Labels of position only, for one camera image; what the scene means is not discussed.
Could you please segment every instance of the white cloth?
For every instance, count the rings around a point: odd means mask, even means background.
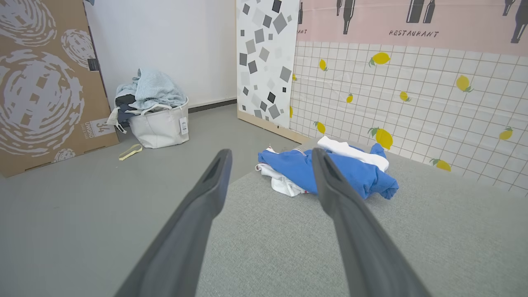
[[[276,153],[270,147],[266,150]],[[257,166],[255,166],[255,170],[260,171],[260,173],[266,177],[271,177],[271,188],[279,193],[288,195],[290,197],[295,197],[301,193],[307,193],[307,191],[294,184],[289,178],[285,177],[283,174],[275,171],[268,164],[259,163],[257,164]]]
[[[117,114],[119,113],[119,107],[116,107],[110,113],[108,120],[106,120],[107,125],[117,126]]]
[[[338,142],[323,136],[323,138],[319,139],[317,145],[326,150],[332,151],[334,154],[352,157],[354,159],[360,160],[363,163],[376,165],[383,172],[389,168],[389,161],[384,157],[362,152],[350,147],[346,142]]]

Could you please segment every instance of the pink wallpaper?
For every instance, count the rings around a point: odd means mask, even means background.
[[[528,55],[528,32],[524,33],[528,0],[301,0],[301,3],[297,41]],[[338,4],[341,4],[339,16]],[[348,32],[344,34],[345,18],[350,15]]]

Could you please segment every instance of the clothing tag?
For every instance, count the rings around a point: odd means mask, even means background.
[[[189,129],[187,128],[187,117],[180,119],[180,130],[182,131],[182,135],[189,133]]]

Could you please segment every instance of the gray floor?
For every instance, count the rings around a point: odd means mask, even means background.
[[[218,150],[231,182],[257,153],[297,143],[237,119],[236,105],[189,115],[190,140],[118,161],[121,143],[0,178],[0,296],[112,296]]]

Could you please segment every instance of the laundry basket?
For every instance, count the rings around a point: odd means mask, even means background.
[[[141,115],[131,117],[128,120],[130,129],[139,142],[150,149],[184,143],[189,140],[188,104],[189,98],[178,107],[156,104],[143,110]],[[165,110],[148,113],[154,108]]]

